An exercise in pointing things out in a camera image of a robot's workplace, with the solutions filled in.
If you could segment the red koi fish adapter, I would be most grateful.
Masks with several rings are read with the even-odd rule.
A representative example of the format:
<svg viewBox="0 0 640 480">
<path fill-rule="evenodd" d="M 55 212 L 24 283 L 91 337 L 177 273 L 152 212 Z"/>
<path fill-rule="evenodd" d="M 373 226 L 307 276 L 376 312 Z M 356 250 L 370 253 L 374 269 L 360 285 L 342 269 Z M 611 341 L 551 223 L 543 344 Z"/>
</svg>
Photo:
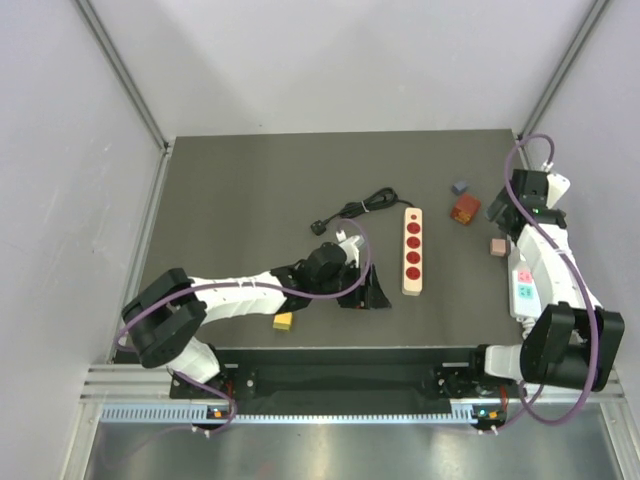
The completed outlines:
<svg viewBox="0 0 640 480">
<path fill-rule="evenodd" d="M 481 207 L 481 201 L 475 196 L 464 193 L 460 195 L 454 204 L 450 218 L 462 225 L 469 225 Z"/>
</svg>

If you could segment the grey USB-C charger plug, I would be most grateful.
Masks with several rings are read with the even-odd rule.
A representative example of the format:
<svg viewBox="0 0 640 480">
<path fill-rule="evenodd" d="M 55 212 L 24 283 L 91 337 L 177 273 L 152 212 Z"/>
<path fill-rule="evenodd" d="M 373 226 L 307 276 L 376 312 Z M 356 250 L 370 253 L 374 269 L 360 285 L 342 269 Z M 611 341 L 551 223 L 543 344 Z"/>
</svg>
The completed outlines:
<svg viewBox="0 0 640 480">
<path fill-rule="evenodd" d="M 468 190 L 468 188 L 469 188 L 469 184 L 466 181 L 458 181 L 451 186 L 451 191 L 456 196 L 460 196 L 464 194 Z"/>
</svg>

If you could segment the yellow USB charger plug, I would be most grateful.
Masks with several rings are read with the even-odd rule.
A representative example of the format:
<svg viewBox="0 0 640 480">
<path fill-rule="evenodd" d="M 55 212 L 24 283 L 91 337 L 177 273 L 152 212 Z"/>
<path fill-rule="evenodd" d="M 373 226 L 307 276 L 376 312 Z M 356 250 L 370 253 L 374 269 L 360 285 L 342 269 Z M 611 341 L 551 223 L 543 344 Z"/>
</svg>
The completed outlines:
<svg viewBox="0 0 640 480">
<path fill-rule="evenodd" d="M 293 314 L 291 312 L 281 313 L 274 317 L 272 326 L 276 330 L 290 331 L 293 324 Z"/>
</svg>

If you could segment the white red power strip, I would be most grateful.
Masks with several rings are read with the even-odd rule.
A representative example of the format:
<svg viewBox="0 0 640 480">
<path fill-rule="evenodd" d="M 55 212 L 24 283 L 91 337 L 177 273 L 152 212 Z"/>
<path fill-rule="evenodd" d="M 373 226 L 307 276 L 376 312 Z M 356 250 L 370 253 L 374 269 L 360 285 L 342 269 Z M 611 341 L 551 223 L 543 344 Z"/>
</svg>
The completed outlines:
<svg viewBox="0 0 640 480">
<path fill-rule="evenodd" d="M 404 212 L 402 293 L 418 296 L 423 290 L 423 216 L 420 208 Z"/>
</svg>

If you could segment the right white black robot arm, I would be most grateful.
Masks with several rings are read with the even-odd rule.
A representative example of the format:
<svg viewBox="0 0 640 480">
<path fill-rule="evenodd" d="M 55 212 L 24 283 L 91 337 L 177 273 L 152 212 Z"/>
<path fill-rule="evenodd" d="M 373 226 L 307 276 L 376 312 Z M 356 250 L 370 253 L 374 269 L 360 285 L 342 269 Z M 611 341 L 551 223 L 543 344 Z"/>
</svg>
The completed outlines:
<svg viewBox="0 0 640 480">
<path fill-rule="evenodd" d="M 594 392 L 608 382 L 625 323 L 578 285 L 565 214 L 555 206 L 569 185 L 559 174 L 516 169 L 487 211 L 511 241 L 510 310 L 524 340 L 480 348 L 483 361 L 466 372 L 478 395 L 504 379 L 580 390 L 592 375 Z"/>
</svg>

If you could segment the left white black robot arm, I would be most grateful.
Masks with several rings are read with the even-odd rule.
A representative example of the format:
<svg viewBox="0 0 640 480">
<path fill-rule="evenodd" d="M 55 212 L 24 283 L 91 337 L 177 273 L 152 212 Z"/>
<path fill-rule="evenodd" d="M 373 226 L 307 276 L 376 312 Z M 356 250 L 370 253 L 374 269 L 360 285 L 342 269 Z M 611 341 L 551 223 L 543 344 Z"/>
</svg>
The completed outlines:
<svg viewBox="0 0 640 480">
<path fill-rule="evenodd" d="M 166 367 L 192 381 L 205 396 L 226 387 L 227 374 L 213 346 L 196 338 L 204 324 L 247 315 L 280 315 L 334 299 L 347 309 L 388 309 L 370 259 L 360 257 L 360 235 L 325 242 L 305 259 L 250 277 L 208 280 L 182 268 L 166 271 L 121 311 L 139 362 Z"/>
</svg>

